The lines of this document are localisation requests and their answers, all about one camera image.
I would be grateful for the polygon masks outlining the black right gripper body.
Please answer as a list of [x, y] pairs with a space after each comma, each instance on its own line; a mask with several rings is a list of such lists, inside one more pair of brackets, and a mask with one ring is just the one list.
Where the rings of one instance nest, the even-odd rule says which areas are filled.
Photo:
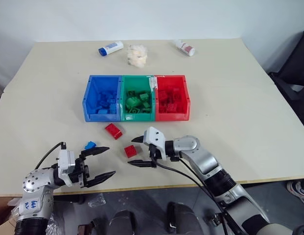
[[153, 162], [156, 162], [157, 159], [160, 158], [160, 151], [157, 149], [157, 147], [153, 144], [149, 145], [149, 157]]

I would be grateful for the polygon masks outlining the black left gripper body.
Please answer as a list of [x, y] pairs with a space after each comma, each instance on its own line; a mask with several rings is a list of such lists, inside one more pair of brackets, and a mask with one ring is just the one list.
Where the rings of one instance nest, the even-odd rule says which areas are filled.
[[81, 188], [90, 188], [91, 184], [88, 181], [90, 177], [88, 166], [85, 165], [86, 157], [82, 154], [75, 159], [75, 167], [73, 172], [69, 174], [69, 178], [73, 184], [77, 183]]

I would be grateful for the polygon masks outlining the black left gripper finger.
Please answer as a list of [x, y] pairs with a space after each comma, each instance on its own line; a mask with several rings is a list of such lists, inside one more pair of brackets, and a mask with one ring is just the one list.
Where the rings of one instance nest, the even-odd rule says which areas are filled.
[[111, 172], [97, 175], [97, 176], [95, 176], [94, 179], [86, 181], [84, 184], [84, 187], [91, 188], [93, 186], [101, 184], [101, 183], [105, 182], [106, 180], [108, 180], [109, 178], [111, 178], [115, 173], [116, 173], [116, 171], [111, 171]]
[[80, 158], [86, 158], [87, 156], [90, 156], [90, 155], [95, 156], [95, 155], [101, 154], [109, 149], [110, 149], [109, 147], [93, 147], [90, 149], [86, 149], [80, 153]]

